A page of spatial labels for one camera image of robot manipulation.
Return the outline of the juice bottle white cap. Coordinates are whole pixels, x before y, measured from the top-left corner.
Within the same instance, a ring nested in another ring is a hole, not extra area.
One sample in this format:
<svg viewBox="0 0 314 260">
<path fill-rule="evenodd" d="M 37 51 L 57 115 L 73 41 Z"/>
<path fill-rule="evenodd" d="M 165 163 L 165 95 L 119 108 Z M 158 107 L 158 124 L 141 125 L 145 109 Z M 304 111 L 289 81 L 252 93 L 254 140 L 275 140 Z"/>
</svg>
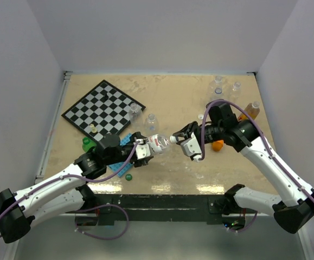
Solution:
<svg viewBox="0 0 314 260">
<path fill-rule="evenodd" d="M 176 137 L 176 136 L 170 136 L 170 142 L 172 143 L 172 144 L 176 144 L 176 143 L 178 143 L 178 137 Z"/>
</svg>

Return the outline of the juice bottle with white label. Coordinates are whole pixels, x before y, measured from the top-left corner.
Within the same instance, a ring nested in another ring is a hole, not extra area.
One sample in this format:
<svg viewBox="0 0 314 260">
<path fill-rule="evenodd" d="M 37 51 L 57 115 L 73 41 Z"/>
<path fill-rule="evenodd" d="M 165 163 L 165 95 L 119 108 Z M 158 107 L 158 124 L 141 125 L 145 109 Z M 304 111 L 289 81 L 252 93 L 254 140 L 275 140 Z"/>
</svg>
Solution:
<svg viewBox="0 0 314 260">
<path fill-rule="evenodd" d="M 170 151 L 171 142 L 168 137 L 162 134 L 154 134 L 146 138 L 146 143 L 152 155 L 165 154 Z"/>
</svg>

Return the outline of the green bottle cap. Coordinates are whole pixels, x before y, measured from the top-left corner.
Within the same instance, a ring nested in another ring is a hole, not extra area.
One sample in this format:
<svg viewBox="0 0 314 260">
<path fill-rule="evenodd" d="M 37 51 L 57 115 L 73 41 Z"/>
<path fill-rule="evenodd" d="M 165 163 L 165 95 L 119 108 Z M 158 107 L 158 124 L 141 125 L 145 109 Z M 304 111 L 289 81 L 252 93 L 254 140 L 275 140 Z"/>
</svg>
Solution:
<svg viewBox="0 0 314 260">
<path fill-rule="evenodd" d="M 133 177 L 132 177 L 131 174 L 127 174 L 126 177 L 125 177 L 125 179 L 126 179 L 127 181 L 131 181 L 132 178 L 133 178 Z"/>
</svg>

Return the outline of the green plastic bottle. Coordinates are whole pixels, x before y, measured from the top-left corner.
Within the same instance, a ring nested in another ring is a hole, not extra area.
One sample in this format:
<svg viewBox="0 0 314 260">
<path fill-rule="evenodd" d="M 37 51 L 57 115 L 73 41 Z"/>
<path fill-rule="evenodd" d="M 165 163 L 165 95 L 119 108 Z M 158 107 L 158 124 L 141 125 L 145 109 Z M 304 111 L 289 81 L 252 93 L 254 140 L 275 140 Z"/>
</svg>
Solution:
<svg viewBox="0 0 314 260">
<path fill-rule="evenodd" d="M 84 152 L 88 152 L 92 147 L 95 147 L 96 146 L 96 143 L 88 138 L 88 137 L 84 137 L 82 139 L 82 149 Z"/>
</svg>

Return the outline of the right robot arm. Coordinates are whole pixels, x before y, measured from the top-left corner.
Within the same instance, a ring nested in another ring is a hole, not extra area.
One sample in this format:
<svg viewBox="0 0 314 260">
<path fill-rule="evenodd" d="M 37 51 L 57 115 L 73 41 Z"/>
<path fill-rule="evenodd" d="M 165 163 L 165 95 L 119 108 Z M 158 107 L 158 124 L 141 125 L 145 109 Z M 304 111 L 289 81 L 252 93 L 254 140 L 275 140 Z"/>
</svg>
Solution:
<svg viewBox="0 0 314 260">
<path fill-rule="evenodd" d="M 205 145 L 222 140 L 248 159 L 277 191 L 274 196 L 237 184 L 224 195 L 225 215 L 241 209 L 272 216 L 288 233 L 297 233 L 314 216 L 314 187 L 296 174 L 268 143 L 257 123 L 248 117 L 239 121 L 232 111 L 236 104 L 223 99 L 206 105 L 201 124 L 193 121 L 170 140 L 193 161 L 205 159 Z"/>
</svg>

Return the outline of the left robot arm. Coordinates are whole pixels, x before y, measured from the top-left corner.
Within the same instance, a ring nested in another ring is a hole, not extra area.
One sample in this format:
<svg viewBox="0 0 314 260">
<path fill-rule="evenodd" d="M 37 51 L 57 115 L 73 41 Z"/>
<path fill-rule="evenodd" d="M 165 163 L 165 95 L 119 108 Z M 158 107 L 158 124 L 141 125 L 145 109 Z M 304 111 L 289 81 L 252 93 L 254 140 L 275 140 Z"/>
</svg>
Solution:
<svg viewBox="0 0 314 260">
<path fill-rule="evenodd" d="M 71 211 L 91 212 L 95 208 L 95 196 L 87 183 L 109 180 L 110 177 L 102 177 L 108 165 L 147 165 L 152 159 L 149 140 L 135 132 L 126 145 L 121 145 L 118 135 L 107 134 L 51 178 L 16 192 L 1 191 L 0 238 L 9 244 L 54 216 Z"/>
</svg>

